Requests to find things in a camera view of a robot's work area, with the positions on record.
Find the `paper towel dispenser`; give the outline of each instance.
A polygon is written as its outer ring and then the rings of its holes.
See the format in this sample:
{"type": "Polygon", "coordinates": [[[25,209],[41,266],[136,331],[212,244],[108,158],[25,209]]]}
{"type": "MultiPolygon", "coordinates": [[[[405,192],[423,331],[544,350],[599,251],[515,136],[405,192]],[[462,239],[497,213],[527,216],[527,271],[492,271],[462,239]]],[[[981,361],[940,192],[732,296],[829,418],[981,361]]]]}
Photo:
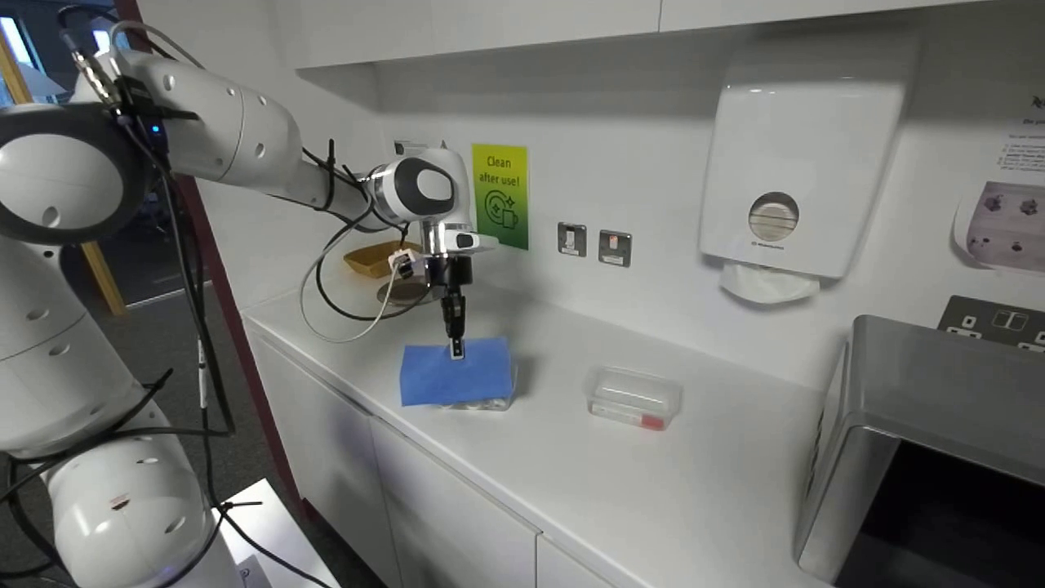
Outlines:
{"type": "Polygon", "coordinates": [[[704,251],[726,289],[785,303],[844,276],[871,213],[916,66],[907,34],[779,38],[722,83],[704,251]]]}

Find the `white cabinet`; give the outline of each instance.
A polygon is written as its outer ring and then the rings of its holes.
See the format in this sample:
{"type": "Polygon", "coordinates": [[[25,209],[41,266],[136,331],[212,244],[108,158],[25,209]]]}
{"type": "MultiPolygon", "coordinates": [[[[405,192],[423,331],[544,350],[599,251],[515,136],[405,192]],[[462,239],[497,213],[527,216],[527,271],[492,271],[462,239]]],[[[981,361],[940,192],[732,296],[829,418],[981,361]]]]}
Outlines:
{"type": "Polygon", "coordinates": [[[658,32],[661,0],[275,0],[290,66],[658,32]]]}
{"type": "Polygon", "coordinates": [[[385,585],[399,585],[368,416],[268,344],[263,376],[301,492],[385,585]]]}
{"type": "Polygon", "coordinates": [[[535,585],[535,530],[389,424],[373,428],[405,588],[535,585]]]}
{"type": "Polygon", "coordinates": [[[587,571],[577,558],[557,550],[549,540],[538,543],[538,588],[611,588],[605,579],[587,571]]]}
{"type": "Polygon", "coordinates": [[[661,29],[708,29],[844,14],[884,14],[974,0],[664,0],[661,29]]]}

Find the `blue sponge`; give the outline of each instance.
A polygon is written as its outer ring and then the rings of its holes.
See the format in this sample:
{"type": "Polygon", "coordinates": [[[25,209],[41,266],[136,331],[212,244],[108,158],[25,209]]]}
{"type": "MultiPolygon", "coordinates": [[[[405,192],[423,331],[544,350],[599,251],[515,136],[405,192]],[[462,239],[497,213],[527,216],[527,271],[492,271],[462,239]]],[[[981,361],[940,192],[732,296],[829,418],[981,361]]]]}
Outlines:
{"type": "Polygon", "coordinates": [[[405,347],[399,364],[403,406],[478,406],[513,397],[515,369],[507,339],[466,339],[463,357],[448,347],[405,347]]]}

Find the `light switch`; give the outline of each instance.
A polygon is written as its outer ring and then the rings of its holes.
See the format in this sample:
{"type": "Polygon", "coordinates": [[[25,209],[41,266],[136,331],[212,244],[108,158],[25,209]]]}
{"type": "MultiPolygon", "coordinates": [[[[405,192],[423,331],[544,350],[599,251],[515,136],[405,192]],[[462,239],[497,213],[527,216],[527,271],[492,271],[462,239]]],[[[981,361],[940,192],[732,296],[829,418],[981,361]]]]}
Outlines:
{"type": "Polygon", "coordinates": [[[576,253],[576,259],[587,259],[587,228],[559,222],[559,251],[576,253]]]}
{"type": "Polygon", "coordinates": [[[599,233],[599,261],[630,266],[630,234],[599,233]]]}

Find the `white wall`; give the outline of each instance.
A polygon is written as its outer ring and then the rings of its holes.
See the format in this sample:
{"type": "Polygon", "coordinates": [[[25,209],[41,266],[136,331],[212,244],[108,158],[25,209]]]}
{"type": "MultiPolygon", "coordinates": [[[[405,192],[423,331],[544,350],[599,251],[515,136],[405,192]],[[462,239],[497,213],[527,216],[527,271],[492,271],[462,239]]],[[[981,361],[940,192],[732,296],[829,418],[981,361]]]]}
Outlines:
{"type": "MultiPolygon", "coordinates": [[[[1040,274],[974,271],[949,244],[953,204],[981,189],[996,136],[1031,92],[1045,92],[1045,9],[1025,4],[1025,14],[1004,19],[981,9],[949,9],[933,14],[933,27],[916,27],[926,38],[916,105],[852,274],[789,311],[752,311],[720,289],[720,271],[700,259],[704,175],[732,50],[747,34],[816,27],[304,73],[314,87],[281,69],[270,38],[248,32],[270,27],[258,4],[166,0],[159,27],[212,69],[270,87],[314,136],[341,136],[341,153],[378,158],[392,136],[450,140],[463,153],[478,140],[527,143],[534,251],[492,253],[479,263],[479,282],[820,386],[857,314],[933,322],[952,294],[1045,306],[1040,274]],[[587,222],[590,233],[634,233],[636,263],[618,271],[594,259],[559,259],[559,220],[587,222]]],[[[240,296],[248,296],[244,311],[288,294],[288,282],[297,285],[307,253],[331,233],[331,222],[270,202],[228,195],[209,204],[240,296]],[[288,263],[258,263],[263,251],[288,263]]]]}

